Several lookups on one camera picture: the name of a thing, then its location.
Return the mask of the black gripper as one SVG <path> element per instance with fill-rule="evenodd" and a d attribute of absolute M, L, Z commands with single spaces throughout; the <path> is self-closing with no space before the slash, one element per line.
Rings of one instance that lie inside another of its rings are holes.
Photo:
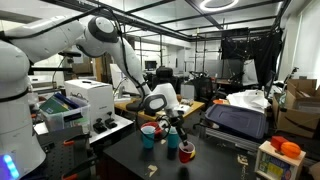
<path fill-rule="evenodd" d="M 170 131 L 173 130 L 180 138 L 183 145 L 187 145 L 188 136 L 183 127 L 184 119 L 182 116 L 170 117 L 163 115 L 159 120 L 159 127 L 166 132 L 165 136 L 168 137 Z"/>

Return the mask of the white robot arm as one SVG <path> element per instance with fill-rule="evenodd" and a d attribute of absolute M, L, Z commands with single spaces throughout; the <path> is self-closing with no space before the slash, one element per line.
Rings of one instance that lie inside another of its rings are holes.
<path fill-rule="evenodd" d="M 77 16 L 42 19 L 1 33 L 1 180 L 18 180 L 46 159 L 33 130 L 28 105 L 28 71 L 32 63 L 72 46 L 88 57 L 110 54 L 143 97 L 140 106 L 155 112 L 164 110 L 180 138 L 183 141 L 187 139 L 173 86 L 165 83 L 153 90 L 148 87 L 139 69 L 135 50 L 109 19 L 95 16 L 86 25 Z"/>

